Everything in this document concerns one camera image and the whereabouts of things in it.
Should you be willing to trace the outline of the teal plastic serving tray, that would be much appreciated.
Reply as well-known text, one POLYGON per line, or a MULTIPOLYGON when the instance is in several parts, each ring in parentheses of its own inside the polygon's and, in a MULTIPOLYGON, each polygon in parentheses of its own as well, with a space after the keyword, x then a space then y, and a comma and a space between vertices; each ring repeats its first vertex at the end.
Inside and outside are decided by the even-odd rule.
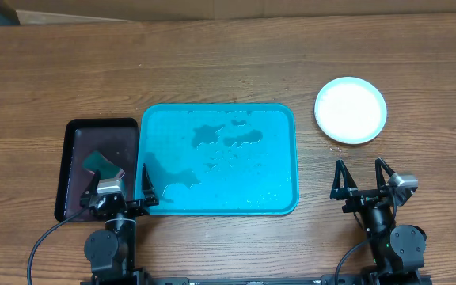
POLYGON ((287 215, 298 205, 294 113, 283 104, 156 104, 141 119, 133 198, 151 215, 287 215))

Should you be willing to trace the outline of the light blue plate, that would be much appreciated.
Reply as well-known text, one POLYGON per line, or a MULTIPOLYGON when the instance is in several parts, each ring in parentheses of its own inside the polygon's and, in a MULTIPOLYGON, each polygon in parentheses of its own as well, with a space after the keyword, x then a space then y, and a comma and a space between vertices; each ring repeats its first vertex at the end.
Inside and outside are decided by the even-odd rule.
POLYGON ((361 78, 341 77, 320 89, 313 114, 318 127, 329 138, 359 145, 370 142, 382 132, 388 110, 376 86, 361 78))

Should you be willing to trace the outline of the green and pink sponge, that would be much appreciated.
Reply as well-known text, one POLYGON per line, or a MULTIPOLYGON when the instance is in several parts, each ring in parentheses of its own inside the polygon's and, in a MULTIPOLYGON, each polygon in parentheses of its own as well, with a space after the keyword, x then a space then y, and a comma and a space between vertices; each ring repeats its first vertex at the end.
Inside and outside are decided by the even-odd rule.
POLYGON ((82 167, 92 174, 99 172, 102 180, 122 178, 125 174, 122 168, 110 162, 103 154, 98 151, 94 151, 89 154, 82 163, 82 167))

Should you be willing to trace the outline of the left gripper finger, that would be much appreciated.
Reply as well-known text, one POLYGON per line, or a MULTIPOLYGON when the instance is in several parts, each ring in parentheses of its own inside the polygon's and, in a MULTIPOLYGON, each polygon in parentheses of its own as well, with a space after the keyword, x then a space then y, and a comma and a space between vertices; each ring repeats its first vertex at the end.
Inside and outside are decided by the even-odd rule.
POLYGON ((97 190, 97 186, 99 184, 100 179, 101 179, 101 172, 99 170, 96 170, 94 172, 92 180, 89 182, 85 191, 82 193, 82 197, 93 195, 97 190))
POLYGON ((142 165, 142 184, 141 184, 142 200, 147 207, 159 205, 159 199, 156 195, 154 186, 150 180, 150 176, 146 164, 142 165))

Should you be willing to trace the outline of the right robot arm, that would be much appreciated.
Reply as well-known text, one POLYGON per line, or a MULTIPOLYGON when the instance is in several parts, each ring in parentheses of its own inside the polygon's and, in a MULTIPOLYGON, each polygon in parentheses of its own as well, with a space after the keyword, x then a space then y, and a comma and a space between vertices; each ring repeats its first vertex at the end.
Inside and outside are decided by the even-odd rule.
POLYGON ((421 275, 427 235, 418 226, 397 225, 397 209, 415 194, 419 183, 411 173, 398 173, 382 159, 374 162, 376 188, 360 190, 343 161, 336 162, 331 200, 342 200, 344 213, 351 213, 367 238, 341 258, 328 284, 430 284, 421 275), (346 260, 368 245, 374 264, 357 275, 342 275, 346 260))

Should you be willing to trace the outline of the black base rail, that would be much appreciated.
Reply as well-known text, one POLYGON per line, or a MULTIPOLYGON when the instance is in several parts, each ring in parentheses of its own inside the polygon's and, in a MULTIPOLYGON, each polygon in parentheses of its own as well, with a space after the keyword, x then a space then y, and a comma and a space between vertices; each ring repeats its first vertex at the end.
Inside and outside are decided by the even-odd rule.
MULTIPOLYGON (((122 279, 120 281, 81 281, 81 285, 87 284, 145 284, 145 285, 334 285, 334 275, 322 275, 321 277, 311 278, 270 278, 270 279, 201 279, 194 280, 188 278, 152 278, 149 274, 136 276, 132 279, 122 279)), ((337 284, 339 285, 361 285, 369 284, 360 275, 340 275, 337 284)), ((432 285, 431 277, 421 276, 421 281, 398 279, 390 281, 383 279, 380 284, 427 284, 432 285)))

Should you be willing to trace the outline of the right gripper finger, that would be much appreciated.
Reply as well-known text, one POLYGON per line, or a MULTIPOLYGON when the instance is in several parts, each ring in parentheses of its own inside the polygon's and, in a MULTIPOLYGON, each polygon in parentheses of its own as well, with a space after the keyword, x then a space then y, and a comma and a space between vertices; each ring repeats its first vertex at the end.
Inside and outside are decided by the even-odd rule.
POLYGON ((330 192, 331 200, 350 199, 358 187, 342 160, 336 162, 335 175, 330 192))
POLYGON ((374 162, 374 166, 377 188, 383 189, 386 186, 384 173, 386 173, 388 177, 392 177, 395 174, 395 171, 389 167, 389 165, 382 158, 377 158, 374 162))

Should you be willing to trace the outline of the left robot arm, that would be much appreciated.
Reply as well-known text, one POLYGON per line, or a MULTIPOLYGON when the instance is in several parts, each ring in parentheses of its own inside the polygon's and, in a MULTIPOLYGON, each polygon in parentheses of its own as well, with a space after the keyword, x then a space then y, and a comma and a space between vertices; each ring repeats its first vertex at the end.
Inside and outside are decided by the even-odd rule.
POLYGON ((104 228, 94 231, 85 241, 84 253, 92 272, 88 284, 153 283, 144 268, 135 266, 136 219, 159 205, 147 170, 142 174, 142 199, 127 201, 123 181, 119 177, 104 179, 98 169, 81 195, 82 208, 104 222, 104 228))

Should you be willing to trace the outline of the cardboard box at back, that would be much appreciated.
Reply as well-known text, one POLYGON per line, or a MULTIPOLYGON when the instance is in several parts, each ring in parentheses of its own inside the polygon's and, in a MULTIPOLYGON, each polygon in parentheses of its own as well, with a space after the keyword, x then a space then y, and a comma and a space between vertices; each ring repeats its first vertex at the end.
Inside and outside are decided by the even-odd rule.
POLYGON ((129 21, 456 13, 456 0, 9 0, 15 10, 129 21))

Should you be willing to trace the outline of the black rectangular water tray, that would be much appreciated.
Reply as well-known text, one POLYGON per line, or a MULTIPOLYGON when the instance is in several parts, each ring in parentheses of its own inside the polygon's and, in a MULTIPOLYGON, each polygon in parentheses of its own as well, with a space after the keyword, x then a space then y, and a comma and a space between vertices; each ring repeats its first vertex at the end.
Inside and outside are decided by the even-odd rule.
POLYGON ((133 118, 75 119, 66 125, 55 219, 59 222, 81 209, 80 197, 93 174, 82 167, 89 154, 98 151, 125 172, 126 200, 134 198, 139 129, 133 118))

